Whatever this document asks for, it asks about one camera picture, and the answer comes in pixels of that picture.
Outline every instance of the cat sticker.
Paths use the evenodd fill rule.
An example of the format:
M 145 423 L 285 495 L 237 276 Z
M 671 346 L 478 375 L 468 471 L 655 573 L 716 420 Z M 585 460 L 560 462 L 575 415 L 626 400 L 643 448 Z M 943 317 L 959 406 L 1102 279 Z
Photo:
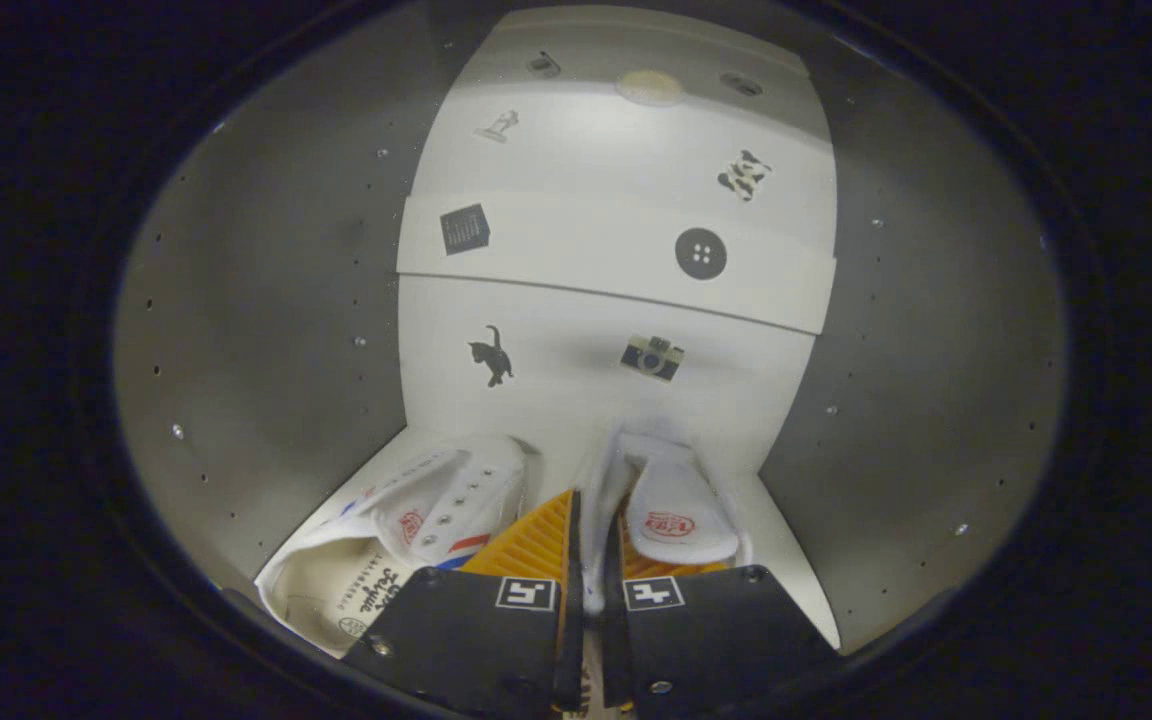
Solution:
M 473 354 L 475 363 L 486 363 L 492 370 L 492 379 L 488 379 L 488 387 L 495 387 L 505 382 L 505 376 L 513 378 L 513 367 L 509 366 L 509 356 L 505 350 L 500 350 L 500 331 L 495 325 L 488 325 L 492 331 L 494 343 L 471 342 L 470 351 Z
M 742 200 L 750 202 L 755 198 L 758 183 L 770 174 L 772 168 L 755 158 L 753 152 L 741 150 L 740 160 L 727 165 L 727 172 L 718 176 L 718 184 L 735 192 Z

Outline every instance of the sticker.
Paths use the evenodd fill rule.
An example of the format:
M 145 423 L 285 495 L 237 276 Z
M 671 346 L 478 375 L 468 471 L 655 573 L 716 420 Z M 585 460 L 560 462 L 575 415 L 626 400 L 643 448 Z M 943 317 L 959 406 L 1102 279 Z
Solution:
M 677 372 L 682 357 L 682 348 L 672 347 L 664 338 L 646 340 L 644 336 L 630 336 L 626 354 L 621 355 L 621 365 L 668 382 Z
M 447 255 L 488 245 L 492 228 L 488 228 L 488 218 L 483 213 L 483 205 L 453 210 L 439 219 L 444 223 L 444 247 L 447 249 Z
M 727 245 L 705 228 L 691 228 L 673 243 L 673 256 L 682 272 L 698 281 L 718 278 L 727 266 Z
M 408 510 L 403 511 L 403 516 L 397 520 L 397 523 L 403 528 L 403 541 L 411 544 L 425 520 L 420 517 L 419 511 Z
M 550 58 L 550 53 L 545 53 L 544 50 L 540 51 L 540 55 L 536 59 L 526 61 L 526 69 L 531 71 L 536 77 L 550 79 L 558 77 L 559 73 L 563 69 L 558 67 L 556 61 Z
M 616 91 L 628 101 L 650 108 L 668 108 L 685 97 L 679 78 L 660 70 L 630 70 L 616 81 Z
M 726 187 L 744 202 L 755 198 L 758 183 L 772 174 L 772 168 L 755 158 L 749 150 L 740 151 L 740 160 L 727 165 L 727 172 L 719 173 L 718 184 Z
M 626 579 L 626 607 L 630 612 L 662 611 L 685 605 L 673 577 Z
M 497 607 L 508 607 L 509 611 L 554 611 L 553 579 L 500 578 L 500 592 L 497 594 Z
M 500 350 L 500 331 L 498 331 L 495 325 L 486 325 L 486 327 L 492 331 L 494 344 L 471 342 L 470 353 L 473 355 L 475 363 L 486 363 L 488 370 L 492 370 L 492 379 L 488 379 L 488 387 L 495 387 L 505 382 L 507 373 L 513 378 L 513 366 L 509 365 L 509 356 L 506 351 Z
M 497 142 L 509 142 L 509 138 L 505 136 L 507 129 L 513 128 L 518 123 L 518 113 L 516 111 L 509 109 L 507 113 L 500 113 L 500 118 L 497 122 L 492 123 L 490 128 L 476 129 L 473 135 L 488 138 L 488 141 Z
M 732 90 L 740 92 L 744 97 L 763 94 L 763 85 L 758 85 L 758 83 L 742 76 L 740 73 L 723 73 L 721 76 L 718 76 L 718 82 L 723 83 L 723 85 L 732 88 Z
M 691 530 L 696 529 L 696 523 L 687 515 L 675 515 L 673 511 L 649 511 L 643 526 L 650 533 L 660 537 L 681 538 L 690 536 Z

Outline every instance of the rivet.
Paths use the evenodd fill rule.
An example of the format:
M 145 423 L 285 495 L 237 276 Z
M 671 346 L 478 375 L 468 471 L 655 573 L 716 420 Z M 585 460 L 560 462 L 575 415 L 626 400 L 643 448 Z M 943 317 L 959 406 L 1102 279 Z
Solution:
M 371 647 L 371 652 L 376 652 L 380 657 L 389 657 L 394 653 L 394 646 L 380 635 L 371 635 L 367 639 L 367 646 Z

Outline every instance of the chess piece sticker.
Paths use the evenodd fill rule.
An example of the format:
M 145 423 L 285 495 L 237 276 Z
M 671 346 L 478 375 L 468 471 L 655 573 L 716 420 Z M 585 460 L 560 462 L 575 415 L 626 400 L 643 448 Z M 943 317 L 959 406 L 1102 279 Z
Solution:
M 492 127 L 476 129 L 473 135 L 488 138 L 488 141 L 509 142 L 509 138 L 505 136 L 505 131 L 513 128 L 517 123 L 518 113 L 516 113 L 516 111 L 508 109 L 506 113 L 500 113 L 500 118 L 497 119 L 497 122 L 492 123 Z

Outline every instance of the button sticker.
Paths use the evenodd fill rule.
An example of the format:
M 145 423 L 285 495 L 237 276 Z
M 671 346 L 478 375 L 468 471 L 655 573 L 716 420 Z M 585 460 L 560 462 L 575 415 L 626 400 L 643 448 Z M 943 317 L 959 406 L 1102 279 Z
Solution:
M 727 245 L 717 234 L 704 228 L 691 228 L 680 234 L 673 243 L 673 255 L 682 272 L 698 281 L 718 278 L 727 266 Z

